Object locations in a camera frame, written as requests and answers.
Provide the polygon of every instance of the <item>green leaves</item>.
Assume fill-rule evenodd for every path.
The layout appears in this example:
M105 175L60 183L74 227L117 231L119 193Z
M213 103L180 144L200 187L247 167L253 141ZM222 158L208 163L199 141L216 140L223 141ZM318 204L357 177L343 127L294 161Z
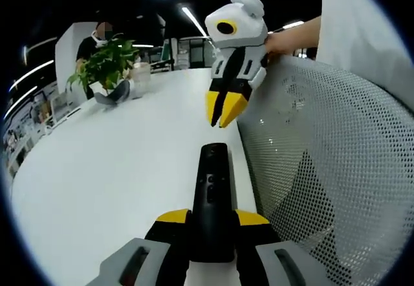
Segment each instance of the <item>green leaves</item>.
M89 60L81 65L79 72L69 77L70 86L80 82L86 91L89 84L99 81L106 89L114 89L125 69L132 69L139 50L133 40L115 38L115 35Z

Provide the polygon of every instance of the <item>white robot toy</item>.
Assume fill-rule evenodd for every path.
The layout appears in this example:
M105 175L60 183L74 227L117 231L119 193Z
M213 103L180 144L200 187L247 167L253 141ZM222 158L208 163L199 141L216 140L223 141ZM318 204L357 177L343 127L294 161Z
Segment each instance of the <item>white robot toy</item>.
M226 127L247 106L250 95L266 76L267 26L260 0L232 3L206 17L207 31L217 48L212 84L206 95L207 117L212 126L220 118Z

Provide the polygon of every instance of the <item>white desk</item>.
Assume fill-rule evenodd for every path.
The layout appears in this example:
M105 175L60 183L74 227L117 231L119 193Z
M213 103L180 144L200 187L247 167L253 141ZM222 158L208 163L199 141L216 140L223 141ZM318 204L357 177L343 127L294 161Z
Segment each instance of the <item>white desk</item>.
M236 123L219 129L206 120L210 70L151 77L153 92L141 99L112 110L84 103L39 141L15 177L17 225L54 285L85 285L159 215L191 209L204 144L227 143L238 207L256 211Z

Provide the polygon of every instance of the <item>toy eye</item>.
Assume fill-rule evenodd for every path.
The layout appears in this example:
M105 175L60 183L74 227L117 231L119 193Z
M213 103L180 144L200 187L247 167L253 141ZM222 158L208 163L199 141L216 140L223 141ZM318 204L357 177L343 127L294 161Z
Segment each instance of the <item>toy eye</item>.
M233 22L220 21L217 24L217 30L224 35L232 35L235 34L237 27Z

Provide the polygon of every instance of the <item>yellow plastic part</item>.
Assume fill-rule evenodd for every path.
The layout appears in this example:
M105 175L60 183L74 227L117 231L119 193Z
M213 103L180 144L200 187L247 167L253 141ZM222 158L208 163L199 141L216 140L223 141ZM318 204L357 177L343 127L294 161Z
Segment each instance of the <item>yellow plastic part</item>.
M218 95L219 92L216 91L208 91L206 94L207 120L210 124L213 120L214 105Z
M228 92L221 113L220 127L226 127L247 107L247 99L239 93Z
M157 218L157 221L163 221L165 223L185 223L187 212L187 209L173 210L171 212L162 214Z
M239 222L241 226L253 226L253 225L267 225L269 220L260 216L257 213L245 212L244 210L235 210L239 216Z
M215 26L217 26L220 23L227 23L227 24L229 24L233 27L233 32L229 35L234 35L237 32L237 25L236 25L235 22L229 21L228 19L221 19L220 21L217 22L217 24Z

